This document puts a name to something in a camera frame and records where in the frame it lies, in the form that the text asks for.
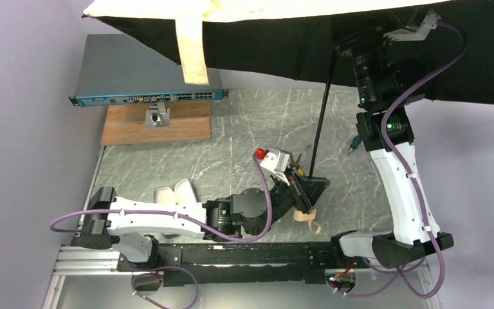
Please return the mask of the beige umbrella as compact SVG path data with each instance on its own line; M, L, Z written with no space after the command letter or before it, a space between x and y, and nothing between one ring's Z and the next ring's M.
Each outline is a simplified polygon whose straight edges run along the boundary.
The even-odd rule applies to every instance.
M406 25L418 9L465 34L466 54L450 72L430 83L430 99L494 104L494 1L286 1L205 6L194 30L196 55L209 68L249 71L323 82L335 43L370 23ZM416 59L425 71L452 53L443 34L410 41L398 58Z

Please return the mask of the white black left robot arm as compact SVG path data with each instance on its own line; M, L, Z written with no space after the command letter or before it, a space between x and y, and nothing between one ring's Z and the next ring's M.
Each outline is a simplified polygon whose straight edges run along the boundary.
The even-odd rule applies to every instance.
M172 200L144 203L119 197L114 187L101 187L91 197L78 236L72 244L82 248L113 248L136 264L156 265L158 241L154 234L177 234L214 242L253 242L290 209L309 212L329 187L327 178L291 173L288 181L272 177L268 191L246 189L226 198L196 201L188 180L174 189L163 188Z

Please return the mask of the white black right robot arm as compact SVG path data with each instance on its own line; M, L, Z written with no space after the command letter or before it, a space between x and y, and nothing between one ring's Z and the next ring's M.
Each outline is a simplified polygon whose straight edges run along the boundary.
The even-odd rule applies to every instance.
M453 236L443 232L426 202L416 167L414 134L405 106L421 100L423 86L434 77L424 64L404 59L389 64L393 42L422 41L437 27L435 21L393 30L373 26L336 43L337 54L354 61L361 113L358 134L381 176L389 201L390 232L344 232L336 236L347 257L376 260L391 269L452 248Z

